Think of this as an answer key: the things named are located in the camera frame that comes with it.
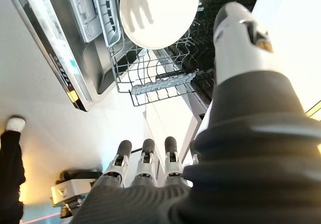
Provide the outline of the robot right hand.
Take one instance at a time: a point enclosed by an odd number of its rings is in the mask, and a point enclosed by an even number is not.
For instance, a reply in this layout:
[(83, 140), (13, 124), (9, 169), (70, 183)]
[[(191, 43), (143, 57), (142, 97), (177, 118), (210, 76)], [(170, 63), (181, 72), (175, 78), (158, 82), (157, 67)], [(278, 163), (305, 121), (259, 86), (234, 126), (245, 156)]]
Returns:
[(72, 223), (320, 223), (320, 122), (243, 5), (223, 5), (213, 32), (217, 84), (197, 164), (166, 187), (102, 176)]

